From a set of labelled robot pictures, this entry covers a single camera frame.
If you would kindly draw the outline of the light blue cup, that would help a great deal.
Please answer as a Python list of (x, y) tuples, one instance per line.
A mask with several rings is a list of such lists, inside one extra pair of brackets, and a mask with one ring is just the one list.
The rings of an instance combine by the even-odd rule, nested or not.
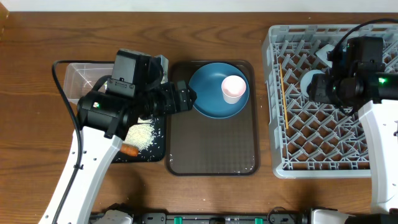
[(310, 70), (305, 74), (301, 75), (301, 77), (299, 78), (300, 91), (304, 97), (309, 98), (307, 88), (310, 86), (313, 76), (318, 74), (324, 75), (325, 73), (322, 72), (321, 70)]

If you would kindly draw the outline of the light blue bowl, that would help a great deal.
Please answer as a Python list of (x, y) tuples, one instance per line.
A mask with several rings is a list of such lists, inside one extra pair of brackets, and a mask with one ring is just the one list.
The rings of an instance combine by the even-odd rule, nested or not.
[(334, 46), (327, 44), (324, 47), (322, 47), (320, 50), (318, 50), (315, 55), (324, 63), (327, 65), (327, 67), (331, 68), (333, 65), (332, 61), (328, 60), (328, 52), (331, 52), (334, 50)]

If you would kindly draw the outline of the white rice pile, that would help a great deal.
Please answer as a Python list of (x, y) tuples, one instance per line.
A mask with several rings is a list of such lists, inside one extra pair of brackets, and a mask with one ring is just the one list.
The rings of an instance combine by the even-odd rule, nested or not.
[(127, 132), (124, 144), (135, 147), (139, 152), (147, 150), (154, 143), (155, 128), (153, 119), (138, 119), (137, 124), (131, 126)]

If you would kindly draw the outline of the pink cup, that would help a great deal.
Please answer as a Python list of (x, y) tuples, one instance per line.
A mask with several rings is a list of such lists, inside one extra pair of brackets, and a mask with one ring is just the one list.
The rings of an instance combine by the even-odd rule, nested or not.
[(236, 104), (246, 92), (246, 82), (237, 75), (227, 76), (221, 83), (223, 99), (228, 104)]

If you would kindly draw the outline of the orange carrot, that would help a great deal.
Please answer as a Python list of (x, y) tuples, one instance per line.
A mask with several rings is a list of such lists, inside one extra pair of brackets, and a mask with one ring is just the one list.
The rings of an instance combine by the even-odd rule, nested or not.
[(139, 154), (137, 147), (128, 144), (122, 144), (120, 152), (131, 157), (137, 157)]

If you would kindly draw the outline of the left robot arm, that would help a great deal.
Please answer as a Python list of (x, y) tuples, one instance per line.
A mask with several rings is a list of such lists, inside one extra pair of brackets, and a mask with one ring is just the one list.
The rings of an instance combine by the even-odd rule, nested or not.
[(130, 127), (139, 119), (190, 111), (197, 98), (186, 81), (163, 82), (163, 56), (120, 49), (111, 75), (99, 78), (73, 111), (52, 77), (75, 131), (67, 162), (41, 223), (87, 223), (98, 191)]

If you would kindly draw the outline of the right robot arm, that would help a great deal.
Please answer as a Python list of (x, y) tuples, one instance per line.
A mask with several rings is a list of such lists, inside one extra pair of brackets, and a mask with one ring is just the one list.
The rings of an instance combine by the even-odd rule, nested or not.
[(310, 83), (302, 88), (310, 101), (350, 107), (357, 112), (371, 169), (369, 215), (326, 215), (316, 209), (312, 220), (397, 223), (397, 75), (385, 71), (382, 51), (381, 37), (348, 39), (346, 50), (333, 48), (329, 73), (310, 76)]

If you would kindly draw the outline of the grey dishwasher rack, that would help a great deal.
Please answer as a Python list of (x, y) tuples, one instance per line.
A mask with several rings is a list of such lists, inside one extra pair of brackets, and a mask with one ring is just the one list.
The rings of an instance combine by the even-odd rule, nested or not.
[(386, 72), (397, 71), (397, 25), (275, 25), (262, 45), (269, 99), (272, 169), (281, 179), (368, 178), (365, 134), (356, 115), (314, 103), (300, 91), (310, 70), (328, 73), (315, 53), (357, 36), (382, 37)]

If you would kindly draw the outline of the dark blue plate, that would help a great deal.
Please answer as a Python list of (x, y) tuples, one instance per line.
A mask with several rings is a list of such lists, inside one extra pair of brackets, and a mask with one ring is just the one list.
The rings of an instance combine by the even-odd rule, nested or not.
[[(226, 89), (231, 77), (241, 82), (242, 91), (232, 96)], [(247, 78), (237, 67), (228, 63), (209, 63), (200, 67), (189, 81), (196, 92), (194, 108), (214, 119), (230, 118), (238, 114), (248, 102), (250, 87)]]

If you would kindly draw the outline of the brown serving tray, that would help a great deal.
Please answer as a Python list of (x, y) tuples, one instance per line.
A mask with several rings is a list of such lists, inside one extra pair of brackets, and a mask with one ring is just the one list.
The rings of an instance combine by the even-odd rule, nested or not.
[(192, 109), (167, 121), (167, 168), (177, 176), (251, 175), (259, 167), (254, 70), (230, 60), (247, 80), (244, 108), (229, 118), (211, 118)]

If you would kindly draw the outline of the clear plastic bin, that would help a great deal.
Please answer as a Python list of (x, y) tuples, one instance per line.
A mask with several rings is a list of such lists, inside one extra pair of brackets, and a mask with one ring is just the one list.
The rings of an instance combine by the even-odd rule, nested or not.
[[(113, 66), (114, 62), (98, 63), (72, 61), (67, 67), (63, 87), (67, 99), (76, 104), (78, 100), (89, 93), (89, 91), (100, 91), (101, 87), (99, 84), (103, 78), (106, 79), (106, 82), (111, 78)], [(137, 94), (134, 98), (142, 96), (147, 92)]]

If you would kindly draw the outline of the black plastic tray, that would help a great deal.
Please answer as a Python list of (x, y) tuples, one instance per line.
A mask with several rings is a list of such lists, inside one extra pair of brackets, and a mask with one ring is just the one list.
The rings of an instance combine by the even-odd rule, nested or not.
[(153, 145), (147, 150), (139, 152), (137, 157), (131, 157), (118, 152), (113, 159), (113, 163), (131, 162), (157, 162), (163, 159), (166, 145), (166, 120), (165, 118), (154, 118), (155, 139)]

